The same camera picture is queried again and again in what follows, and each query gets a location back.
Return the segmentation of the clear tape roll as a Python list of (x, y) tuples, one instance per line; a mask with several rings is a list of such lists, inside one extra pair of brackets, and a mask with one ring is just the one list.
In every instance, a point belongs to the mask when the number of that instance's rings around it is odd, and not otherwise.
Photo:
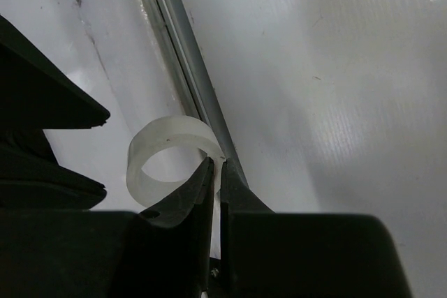
[(185, 115), (161, 117), (148, 123), (129, 145), (126, 186), (138, 204), (151, 207), (184, 183), (183, 180), (159, 181), (142, 170), (155, 154), (180, 145), (204, 151), (214, 161), (214, 191), (220, 190), (226, 158), (212, 129), (201, 120)]

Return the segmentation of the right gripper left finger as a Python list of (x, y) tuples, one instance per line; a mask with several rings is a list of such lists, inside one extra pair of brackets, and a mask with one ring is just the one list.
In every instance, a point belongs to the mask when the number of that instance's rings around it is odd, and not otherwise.
[(214, 161), (140, 215), (150, 226), (150, 297), (200, 297), (208, 287)]

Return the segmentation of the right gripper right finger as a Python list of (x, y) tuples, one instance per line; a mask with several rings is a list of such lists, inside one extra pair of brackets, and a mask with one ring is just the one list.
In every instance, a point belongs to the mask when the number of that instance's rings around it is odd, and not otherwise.
[(243, 182), (228, 159), (221, 172), (221, 270), (231, 297), (278, 297), (275, 213)]

